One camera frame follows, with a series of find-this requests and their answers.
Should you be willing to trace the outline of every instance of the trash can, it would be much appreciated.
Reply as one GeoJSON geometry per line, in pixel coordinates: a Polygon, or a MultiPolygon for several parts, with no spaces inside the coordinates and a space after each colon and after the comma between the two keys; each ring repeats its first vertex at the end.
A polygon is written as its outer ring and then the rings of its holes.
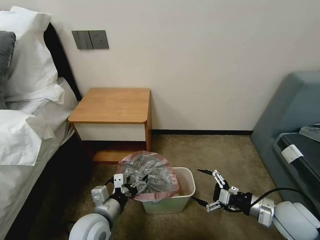
{"type": "Polygon", "coordinates": [[[175,196],[162,199],[159,202],[142,202],[144,210],[148,214],[164,214],[182,212],[190,197],[196,191],[191,171],[185,167],[174,167],[180,190],[175,196]]]}

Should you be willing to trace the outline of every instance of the bed frame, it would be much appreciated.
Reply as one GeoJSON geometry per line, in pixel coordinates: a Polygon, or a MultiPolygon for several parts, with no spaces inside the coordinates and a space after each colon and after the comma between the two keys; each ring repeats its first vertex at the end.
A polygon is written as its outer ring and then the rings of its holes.
{"type": "MultiPolygon", "coordinates": [[[[80,101],[81,95],[67,56],[51,23],[44,32],[44,41],[52,55],[58,76],[66,79],[80,101]]],[[[61,227],[61,217],[71,194],[86,181],[90,172],[91,161],[74,134],[48,161],[5,240],[50,239],[54,231],[61,227]]]]}

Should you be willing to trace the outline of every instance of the wooden nightstand top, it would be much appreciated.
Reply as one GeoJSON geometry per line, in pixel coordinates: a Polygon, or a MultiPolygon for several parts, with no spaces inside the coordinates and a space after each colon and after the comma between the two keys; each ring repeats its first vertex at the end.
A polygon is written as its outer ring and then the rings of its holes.
{"type": "Polygon", "coordinates": [[[142,124],[147,121],[149,103],[149,88],[90,88],[68,120],[142,124]]]}

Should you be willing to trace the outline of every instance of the gray pillow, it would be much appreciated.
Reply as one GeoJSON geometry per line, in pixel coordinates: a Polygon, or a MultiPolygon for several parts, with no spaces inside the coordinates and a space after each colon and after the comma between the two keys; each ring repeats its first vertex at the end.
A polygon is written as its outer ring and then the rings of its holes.
{"type": "Polygon", "coordinates": [[[16,35],[13,32],[0,31],[0,109],[6,109],[4,90],[15,41],[16,35]]]}

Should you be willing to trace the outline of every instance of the light switch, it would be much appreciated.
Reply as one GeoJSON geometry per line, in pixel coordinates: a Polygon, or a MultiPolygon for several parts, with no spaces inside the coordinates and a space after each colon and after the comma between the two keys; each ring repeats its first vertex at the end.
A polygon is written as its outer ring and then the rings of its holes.
{"type": "Polygon", "coordinates": [[[88,31],[72,31],[78,49],[93,49],[88,31]]]}

